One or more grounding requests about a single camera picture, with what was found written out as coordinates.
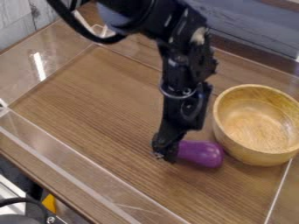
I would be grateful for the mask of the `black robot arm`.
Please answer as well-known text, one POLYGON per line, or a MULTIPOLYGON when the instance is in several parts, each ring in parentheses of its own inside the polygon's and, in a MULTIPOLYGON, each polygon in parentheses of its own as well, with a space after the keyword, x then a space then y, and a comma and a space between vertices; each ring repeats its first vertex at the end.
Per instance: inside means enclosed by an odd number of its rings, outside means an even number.
POLYGON ((215 143, 183 139, 188 131, 203 128, 212 92, 207 79, 217 67, 207 18, 181 0, 96 0, 115 32, 104 38, 61 0, 45 1, 69 27, 96 43, 115 44, 135 33, 155 41, 163 60, 163 117, 152 140, 153 154, 169 163, 183 159, 205 167, 220 166, 223 149, 215 143))

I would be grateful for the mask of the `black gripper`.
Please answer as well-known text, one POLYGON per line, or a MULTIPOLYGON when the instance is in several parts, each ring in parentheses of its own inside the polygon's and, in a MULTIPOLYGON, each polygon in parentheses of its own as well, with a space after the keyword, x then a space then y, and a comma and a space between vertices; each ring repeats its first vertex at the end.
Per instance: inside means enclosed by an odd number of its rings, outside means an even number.
POLYGON ((179 143, 189 130, 201 130, 212 85, 201 82, 188 94, 168 94, 163 89, 163 119, 151 142, 153 155, 173 164, 179 143))

